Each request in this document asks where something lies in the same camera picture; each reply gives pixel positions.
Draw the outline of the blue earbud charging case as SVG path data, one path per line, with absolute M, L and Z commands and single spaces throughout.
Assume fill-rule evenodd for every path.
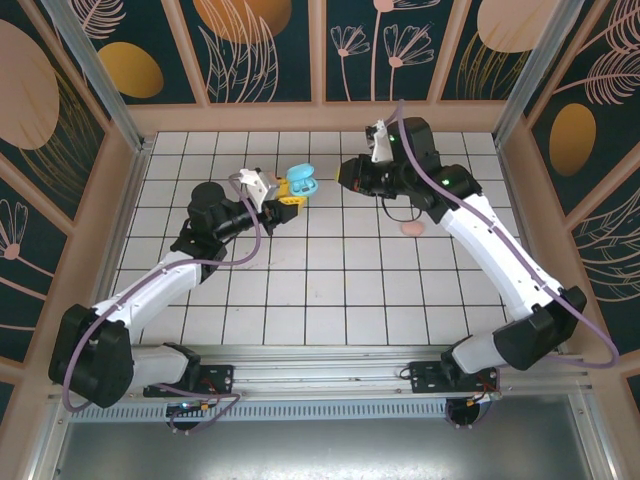
M 309 197 L 314 195 L 319 188 L 318 182 L 314 178 L 314 172 L 315 172 L 315 168 L 310 163 L 299 164 L 289 168 L 286 173 L 286 179 L 289 181 L 290 195 L 304 196 L 304 197 Z M 316 187 L 311 191 L 304 191 L 302 189 L 302 192 L 300 195 L 295 195 L 294 192 L 292 191 L 293 184 L 301 183 L 304 187 L 307 181 L 313 181 Z

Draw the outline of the grey metal sheet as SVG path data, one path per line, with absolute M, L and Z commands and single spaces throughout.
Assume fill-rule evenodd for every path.
M 511 397 L 470 427 L 433 417 L 255 420 L 193 436 L 59 419 L 29 480 L 626 480 L 583 395 Z

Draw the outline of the aluminium frame post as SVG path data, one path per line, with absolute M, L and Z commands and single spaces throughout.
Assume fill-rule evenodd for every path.
M 62 47 L 67 47 L 79 71 L 99 98 L 101 109 L 135 152 L 151 143 L 134 123 L 111 76 L 100 60 L 94 41 L 107 40 L 126 17 L 124 0 L 38 0 L 46 10 Z
M 524 108 L 557 56 L 563 42 L 579 17 L 584 0 L 559 0 L 536 46 L 519 75 L 505 108 L 492 133 L 498 152 L 502 150 Z

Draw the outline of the aluminium mounting rail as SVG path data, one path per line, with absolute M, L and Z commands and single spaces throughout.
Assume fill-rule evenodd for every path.
M 386 398 L 412 392 L 403 369 L 412 362 L 440 361 L 443 347 L 418 346 L 257 346 L 191 345 L 201 371 L 233 370 L 231 391 L 253 400 L 328 400 L 366 396 Z M 500 367 L 470 387 L 431 386 L 426 396 L 462 397 L 494 383 L 504 396 L 565 395 L 591 392 L 584 369 L 543 360 L 527 371 Z

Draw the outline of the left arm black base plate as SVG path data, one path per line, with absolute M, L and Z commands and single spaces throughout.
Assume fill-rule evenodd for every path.
M 233 382 L 232 365 L 200 365 L 187 369 L 178 382 L 168 386 L 197 395 L 214 395 L 231 393 Z

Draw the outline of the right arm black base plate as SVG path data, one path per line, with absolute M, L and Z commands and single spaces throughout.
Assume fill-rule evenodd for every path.
M 477 393 L 499 388 L 496 368 L 468 374 L 441 361 L 411 362 L 409 380 L 413 393 Z

